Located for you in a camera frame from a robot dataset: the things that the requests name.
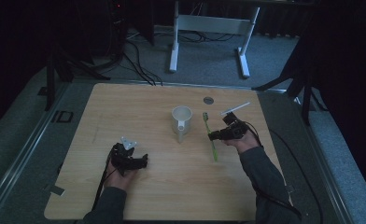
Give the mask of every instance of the metal frame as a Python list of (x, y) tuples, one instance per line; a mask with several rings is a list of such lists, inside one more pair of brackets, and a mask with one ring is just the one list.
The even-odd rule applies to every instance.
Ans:
[(230, 35), (244, 35), (243, 46), (238, 48), (238, 59), (241, 64), (242, 75), (250, 77), (249, 67), (246, 61), (246, 50), (252, 36), (256, 19), (259, 15), (260, 7), (255, 7), (250, 20), (237, 20), (228, 18), (205, 17), (179, 15), (179, 1), (175, 1), (175, 19), (174, 19), (174, 44), (172, 46), (171, 62), (169, 70), (177, 70), (177, 54), (179, 51), (178, 32), (179, 30), (200, 31), (208, 33), (222, 33)]
[(68, 83), (62, 83), (62, 86), (57, 92), (56, 101), (49, 111), (45, 111), (40, 121), (35, 126), (25, 145), (20, 150), (19, 155), (15, 161), (10, 165), (2, 180), (0, 181), (0, 208), (6, 201), (9, 193), (14, 188), (18, 178), (25, 168), (26, 163), (30, 160), (35, 148), (43, 136), (44, 131), (46, 131), (49, 122), (52, 120), (56, 108), (63, 98), (63, 94), (68, 88)]

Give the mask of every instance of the metal rail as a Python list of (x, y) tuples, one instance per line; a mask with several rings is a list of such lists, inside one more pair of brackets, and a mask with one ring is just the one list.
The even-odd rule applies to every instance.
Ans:
[[(295, 112), (298, 114), (297, 116), (301, 116), (300, 109), (295, 110)], [(334, 180), (331, 169), (326, 162), (325, 155), (323, 155), (322, 153), (321, 147), (314, 135), (313, 130), (309, 126), (304, 124), (304, 122), (301, 122), (301, 124), (306, 130), (305, 133), (307, 134), (307, 139), (309, 141), (309, 144), (311, 145), (312, 152), (314, 153), (315, 164), (318, 171), (320, 172), (320, 176), (324, 183), (325, 189), (329, 194), (329, 198), (331, 199), (331, 204), (334, 207), (337, 218), (339, 219), (340, 223), (353, 224), (354, 221), (345, 205), (342, 193), (338, 188), (338, 184)]]
[(35, 151), (38, 142), (40, 141), (44, 131), (47, 129), (49, 122), (52, 120), (52, 115), (55, 113), (56, 108), (61, 102), (63, 94), (66, 92), (68, 86), (68, 83), (61, 83), (61, 87), (58, 89), (53, 107), (51, 107), (49, 111), (44, 112), (25, 145), (20, 150), (19, 155), (8, 168), (2, 180), (0, 181), (0, 208), (3, 206), (9, 193), (14, 188), (18, 178), (25, 168), (26, 163), (29, 161), (33, 152)]

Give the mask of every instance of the person's arm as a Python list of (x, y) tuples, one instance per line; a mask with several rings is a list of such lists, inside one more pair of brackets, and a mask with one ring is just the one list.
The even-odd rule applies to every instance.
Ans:
[(122, 223), (127, 193), (125, 190), (104, 188), (95, 209), (84, 218), (84, 223)]
[(125, 199), (127, 197), (126, 189), (136, 173), (137, 170), (127, 171), (125, 176), (122, 176), (109, 163), (104, 191), (95, 209), (83, 218), (84, 223), (122, 224)]
[[(265, 154), (253, 133), (247, 131), (242, 139), (223, 143), (237, 149), (242, 167), (254, 187), (289, 204), (283, 176)], [(296, 215), (287, 208), (259, 195), (256, 198), (256, 207), (256, 223), (300, 223)]]

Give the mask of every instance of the black tripod leg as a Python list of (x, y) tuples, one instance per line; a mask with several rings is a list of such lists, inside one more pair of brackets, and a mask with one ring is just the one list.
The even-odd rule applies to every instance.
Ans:
[(299, 73), (299, 70), (297, 71), (291, 71), (291, 72), (286, 72), (284, 74), (282, 74), (281, 76), (277, 77), (276, 79), (264, 84), (264, 85), (261, 85), (259, 87), (253, 87), (251, 88), (251, 90), (253, 91), (267, 91), (268, 89), (272, 88), (273, 86), (276, 86), (277, 84), (279, 83), (282, 83), (286, 80), (288, 80), (289, 78), (295, 78), (296, 75)]
[(55, 54), (54, 64), (55, 70), (57, 71), (61, 81), (71, 82), (73, 80), (74, 76), (70, 70), (69, 64), (63, 57), (61, 57), (61, 55)]
[(288, 80), (289, 77), (278, 77), (262, 86), (259, 87), (253, 87), (251, 90), (253, 91), (267, 91), (268, 89), (272, 88), (273, 86), (276, 86), (277, 84), (284, 82)]
[(66, 53), (63, 49), (58, 48), (58, 52), (67, 61), (73, 63), (76, 67), (78, 67), (79, 69), (83, 70), (84, 72), (90, 74), (91, 76), (93, 76), (97, 79), (110, 80), (110, 77), (104, 77), (101, 74), (93, 71), (92, 69), (90, 69), (90, 67), (88, 67), (84, 63), (81, 63), (78, 60), (74, 59), (72, 56), (70, 56), (68, 53)]
[(316, 69), (313, 68), (306, 79), (304, 86), (304, 96), (303, 96), (303, 109), (302, 109), (302, 117), (306, 125), (310, 125), (309, 123), (309, 106), (311, 102), (311, 92), (312, 92), (312, 84), (313, 84), (313, 75), (316, 72)]
[(288, 97), (297, 97), (302, 91), (302, 89), (305, 86), (306, 77), (304, 76), (297, 76), (295, 77), (290, 85), (288, 86), (288, 89), (286, 90), (286, 94)]

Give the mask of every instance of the gray sleeve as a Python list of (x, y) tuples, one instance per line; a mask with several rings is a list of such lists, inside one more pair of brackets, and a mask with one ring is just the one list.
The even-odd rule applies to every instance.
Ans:
[(105, 188), (95, 209), (83, 218), (83, 222), (122, 224), (126, 197), (127, 193), (122, 189)]
[[(263, 147), (251, 148), (239, 157), (252, 185), (279, 201), (290, 204), (284, 178), (265, 154)], [(256, 207), (256, 223), (300, 223), (293, 212), (263, 197), (257, 196)]]

